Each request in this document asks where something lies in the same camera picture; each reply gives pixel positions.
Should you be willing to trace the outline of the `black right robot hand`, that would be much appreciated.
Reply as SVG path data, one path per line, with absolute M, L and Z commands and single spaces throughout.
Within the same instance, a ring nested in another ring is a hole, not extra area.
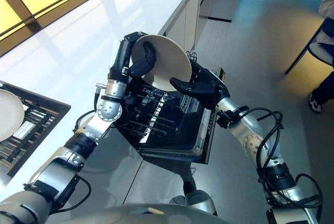
M 215 110 L 217 104 L 224 98 L 230 98 L 225 84 L 209 69 L 196 62 L 191 62 L 193 82 L 170 78 L 170 84 L 180 93 L 197 99 L 206 109 Z

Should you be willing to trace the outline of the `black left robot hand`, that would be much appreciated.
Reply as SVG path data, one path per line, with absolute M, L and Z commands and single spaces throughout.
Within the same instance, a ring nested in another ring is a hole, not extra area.
M 144 57 L 129 67 L 129 61 L 135 43 L 146 35 L 147 34 L 144 32 L 133 32 L 124 37 L 124 39 L 120 42 L 115 62 L 109 69 L 108 79 L 127 84 L 129 77 L 141 77 L 154 68 L 154 64 L 157 59 L 156 51 L 153 45 L 147 41 L 143 43 L 143 49 L 145 52 Z

